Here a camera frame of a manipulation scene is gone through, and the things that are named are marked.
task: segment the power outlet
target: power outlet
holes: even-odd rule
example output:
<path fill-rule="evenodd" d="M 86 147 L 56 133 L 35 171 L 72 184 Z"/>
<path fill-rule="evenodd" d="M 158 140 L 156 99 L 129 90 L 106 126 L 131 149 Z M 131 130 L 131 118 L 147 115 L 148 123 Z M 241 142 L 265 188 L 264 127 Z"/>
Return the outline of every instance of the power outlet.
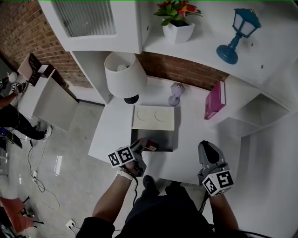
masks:
<path fill-rule="evenodd" d="M 75 221 L 74 221 L 74 220 L 70 220 L 69 222 L 66 223 L 65 226 L 66 226 L 67 228 L 69 228 L 69 227 L 70 227 L 70 228 L 73 228 L 74 225 L 75 225 Z"/>
<path fill-rule="evenodd" d="M 33 182 L 36 183 L 36 179 L 37 179 L 37 171 L 34 170 L 34 171 L 33 171 L 33 178 L 32 178 Z"/>

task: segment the white flower pot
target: white flower pot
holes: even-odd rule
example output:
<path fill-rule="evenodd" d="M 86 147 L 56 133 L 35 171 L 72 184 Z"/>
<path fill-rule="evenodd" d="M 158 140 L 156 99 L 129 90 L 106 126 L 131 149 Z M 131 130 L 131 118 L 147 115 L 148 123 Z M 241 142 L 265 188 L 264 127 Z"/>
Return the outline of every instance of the white flower pot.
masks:
<path fill-rule="evenodd" d="M 179 44 L 186 42 L 192 35 L 195 24 L 189 23 L 189 26 L 176 27 L 169 23 L 167 26 L 163 26 L 163 33 L 167 41 L 171 44 Z"/>

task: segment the gray floor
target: gray floor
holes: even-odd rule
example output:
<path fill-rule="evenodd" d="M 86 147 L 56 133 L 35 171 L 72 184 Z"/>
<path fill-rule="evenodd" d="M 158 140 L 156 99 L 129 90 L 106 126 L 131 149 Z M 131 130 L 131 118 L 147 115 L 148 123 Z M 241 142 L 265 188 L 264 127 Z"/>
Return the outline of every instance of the gray floor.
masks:
<path fill-rule="evenodd" d="M 28 172 L 28 153 L 30 143 L 22 140 L 23 149 L 9 145 L 9 178 L 0 177 L 0 192 L 5 198 L 25 199 L 35 213 L 35 217 L 45 225 L 37 229 L 29 228 L 24 235 L 31 238 L 74 238 L 65 224 L 73 219 L 80 227 L 85 217 L 92 214 L 99 197 L 106 191 L 115 177 L 115 169 L 110 164 L 88 156 L 88 150 L 103 107 L 80 103 L 68 132 L 53 128 L 47 143 L 34 141 L 30 158 L 32 171 L 38 170 L 38 179 L 47 191 L 40 192 Z M 57 157 L 62 156 L 60 172 L 55 171 Z M 138 195 L 142 193 L 142 178 L 139 179 Z M 190 197 L 197 207 L 203 199 L 203 190 L 197 185 L 187 185 Z M 121 229 L 127 214 L 132 208 L 135 184 L 132 183 L 125 198 L 122 210 L 115 222 L 115 228 Z"/>

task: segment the book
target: book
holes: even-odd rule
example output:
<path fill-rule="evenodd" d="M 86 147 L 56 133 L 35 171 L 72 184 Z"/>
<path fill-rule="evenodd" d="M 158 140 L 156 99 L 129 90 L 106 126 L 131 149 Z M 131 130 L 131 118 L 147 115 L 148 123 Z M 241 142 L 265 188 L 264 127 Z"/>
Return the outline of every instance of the book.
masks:
<path fill-rule="evenodd" d="M 206 97 L 205 120 L 209 120 L 225 106 L 224 82 L 219 81 Z"/>

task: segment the blue lamp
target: blue lamp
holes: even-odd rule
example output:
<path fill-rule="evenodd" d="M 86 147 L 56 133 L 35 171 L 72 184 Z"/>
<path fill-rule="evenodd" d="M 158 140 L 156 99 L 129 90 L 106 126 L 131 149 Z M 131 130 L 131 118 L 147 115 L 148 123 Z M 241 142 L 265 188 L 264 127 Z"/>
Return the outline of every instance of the blue lamp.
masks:
<path fill-rule="evenodd" d="M 261 27 L 259 19 L 252 9 L 238 8 L 235 9 L 233 28 L 236 36 L 229 45 L 220 45 L 216 52 L 220 58 L 229 64 L 236 64 L 238 55 L 235 52 L 236 46 L 242 37 L 249 38 L 251 34 Z"/>

